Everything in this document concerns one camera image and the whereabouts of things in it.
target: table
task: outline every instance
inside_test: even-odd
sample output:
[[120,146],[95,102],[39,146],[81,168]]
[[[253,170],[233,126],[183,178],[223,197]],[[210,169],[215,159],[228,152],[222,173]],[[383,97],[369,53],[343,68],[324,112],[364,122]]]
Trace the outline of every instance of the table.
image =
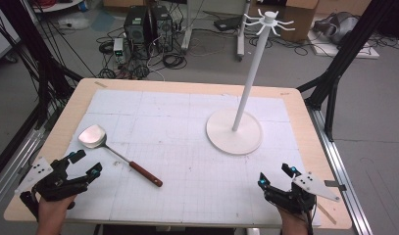
[[[91,102],[93,94],[98,89],[240,96],[243,86],[86,78],[79,83],[70,102],[65,107],[48,136],[39,156],[44,156],[49,162],[65,156],[65,151],[71,142],[72,136]],[[324,150],[307,113],[301,94],[293,88],[253,87],[250,96],[277,98],[284,102],[305,168],[315,172],[318,178],[332,180],[332,172],[328,166]],[[337,189],[332,189],[332,191],[336,195],[339,195]],[[317,213],[320,215],[322,221],[320,228],[349,229],[352,226],[350,216],[343,201],[332,203],[318,197],[318,205]],[[6,219],[13,221],[34,221],[34,217],[18,197],[13,198],[4,216]],[[68,221],[80,222],[79,219],[69,219]]]

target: cardboard box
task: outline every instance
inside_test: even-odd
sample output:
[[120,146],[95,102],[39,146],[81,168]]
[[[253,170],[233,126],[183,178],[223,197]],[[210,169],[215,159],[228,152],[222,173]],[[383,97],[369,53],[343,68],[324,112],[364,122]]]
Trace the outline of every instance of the cardboard box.
[[248,13],[251,17],[257,17],[258,9],[263,14],[266,11],[278,11],[276,19],[282,22],[294,21],[285,27],[294,27],[296,30],[286,31],[276,28],[276,32],[286,41],[303,43],[307,39],[318,4],[318,0],[287,0],[285,6],[275,6],[257,4],[257,0],[252,0]]
[[104,7],[110,11],[127,11],[129,6],[147,6],[148,0],[104,0]]
[[322,0],[319,2],[316,14],[330,15],[330,13],[348,12],[361,16],[370,3],[371,0]]

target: spatula handle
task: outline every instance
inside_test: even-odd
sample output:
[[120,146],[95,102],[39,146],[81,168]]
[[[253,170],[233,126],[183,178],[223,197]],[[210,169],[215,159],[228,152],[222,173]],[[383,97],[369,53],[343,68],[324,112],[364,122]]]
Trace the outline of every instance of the spatula handle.
[[152,183],[156,184],[157,187],[162,187],[162,185],[163,185],[162,180],[158,179],[156,176],[151,174],[145,168],[141,167],[139,164],[131,161],[131,162],[129,162],[129,166],[131,166],[133,169],[137,170],[137,172],[142,174],[144,177],[146,177]]

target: white pole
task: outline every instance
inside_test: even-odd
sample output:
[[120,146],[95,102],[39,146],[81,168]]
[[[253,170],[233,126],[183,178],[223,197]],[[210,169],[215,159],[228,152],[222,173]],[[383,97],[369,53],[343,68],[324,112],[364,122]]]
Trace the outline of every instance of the white pole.
[[244,91],[242,93],[241,102],[239,103],[238,112],[236,113],[235,122],[233,124],[233,131],[238,129],[241,122],[242,114],[244,113],[245,105],[251,91],[252,84],[254,83],[255,74],[257,73],[258,65],[260,64],[261,57],[263,56],[264,48],[266,47],[267,39],[269,38],[271,27],[265,26],[263,32],[258,38],[257,49],[255,50],[254,59],[251,64],[251,69],[248,72],[247,82],[245,83]]

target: gray floor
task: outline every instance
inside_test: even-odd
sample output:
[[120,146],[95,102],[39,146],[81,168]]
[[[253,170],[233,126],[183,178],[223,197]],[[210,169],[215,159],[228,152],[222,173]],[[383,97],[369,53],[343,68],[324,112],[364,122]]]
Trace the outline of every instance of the gray floor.
[[[96,74],[102,69],[102,55],[95,39],[122,26],[124,21],[99,9],[85,16],[90,19],[91,27],[68,33],[66,38]],[[195,26],[211,24],[209,20],[198,20]],[[66,43],[58,42],[68,67],[92,77]],[[165,81],[244,84],[254,49],[246,42],[245,57],[238,62],[234,56],[235,38],[194,31],[186,68],[160,70],[160,74]],[[266,49],[254,84],[297,87],[321,75],[332,58],[315,56],[309,47],[306,49],[306,56],[278,44]],[[399,50],[375,49],[380,55],[378,60],[356,59],[341,79],[333,134],[373,233],[399,234]],[[163,80],[156,73],[147,79]],[[35,107],[36,98],[23,64],[0,62],[0,154]],[[4,220],[3,212],[13,197],[12,192],[0,204],[0,234],[34,233],[34,223]],[[64,234],[92,234],[93,227],[68,224]],[[277,234],[277,230],[264,229],[261,233]],[[347,235],[355,231],[315,233]]]

